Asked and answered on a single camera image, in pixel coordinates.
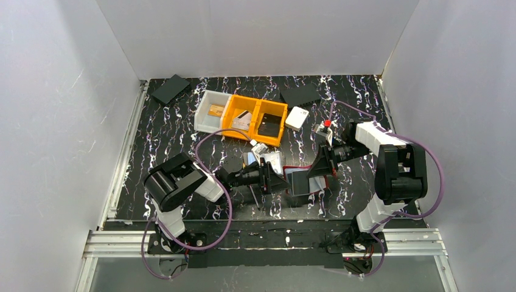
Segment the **dark card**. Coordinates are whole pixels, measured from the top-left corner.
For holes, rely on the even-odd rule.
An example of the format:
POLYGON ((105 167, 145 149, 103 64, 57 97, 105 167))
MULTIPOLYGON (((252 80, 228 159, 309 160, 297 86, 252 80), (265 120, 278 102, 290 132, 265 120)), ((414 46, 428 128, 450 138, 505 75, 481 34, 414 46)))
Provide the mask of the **dark card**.
POLYGON ((293 196, 304 196, 310 193, 310 181, 307 174, 307 170, 298 170, 287 175, 290 179, 293 196))

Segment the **red card holder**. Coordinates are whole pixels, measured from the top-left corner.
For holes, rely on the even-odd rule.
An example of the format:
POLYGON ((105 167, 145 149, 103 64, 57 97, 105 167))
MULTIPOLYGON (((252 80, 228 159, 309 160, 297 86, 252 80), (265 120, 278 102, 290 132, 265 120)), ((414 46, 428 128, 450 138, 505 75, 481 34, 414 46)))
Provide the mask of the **red card holder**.
MULTIPOLYGON (((295 167, 295 166, 291 166, 291 165, 283 166, 284 178, 290 183, 290 179, 287 177, 287 175, 289 175, 292 172, 298 171, 298 170, 307 170, 308 171, 309 168, 310 168, 309 166, 305 166, 305 167, 295 167)), ((312 177, 312 178, 309 178, 309 181, 310 181, 310 193, 308 195, 323 192, 324 189, 327 188, 327 178, 325 176, 312 177)), ((287 190, 287 193, 289 195, 293 196, 291 194, 291 188, 287 190)))

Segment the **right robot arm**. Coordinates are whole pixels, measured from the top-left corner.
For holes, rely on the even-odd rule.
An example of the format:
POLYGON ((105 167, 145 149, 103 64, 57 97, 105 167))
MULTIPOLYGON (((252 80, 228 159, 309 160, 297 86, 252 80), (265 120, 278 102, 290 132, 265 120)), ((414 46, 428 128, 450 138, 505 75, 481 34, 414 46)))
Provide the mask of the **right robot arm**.
POLYGON ((374 242, 387 219, 427 194, 426 152, 421 146, 394 137, 375 121, 352 120, 339 139, 333 137, 330 126, 326 120, 315 128, 325 141, 319 145, 307 176, 335 175, 342 162, 375 156, 375 193, 344 232, 349 244, 374 242))

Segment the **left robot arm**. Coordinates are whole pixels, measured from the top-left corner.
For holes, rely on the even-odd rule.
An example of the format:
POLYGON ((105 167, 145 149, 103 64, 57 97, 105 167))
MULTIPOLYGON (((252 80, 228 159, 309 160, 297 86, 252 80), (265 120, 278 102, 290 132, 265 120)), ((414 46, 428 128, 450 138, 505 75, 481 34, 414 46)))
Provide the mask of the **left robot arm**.
POLYGON ((156 207, 156 227, 168 240, 185 233, 181 205, 193 194, 214 203, 232 188, 258 185, 269 194, 291 187, 264 158, 236 172, 221 168, 213 175, 185 153, 180 153, 150 170, 144 187, 156 207))

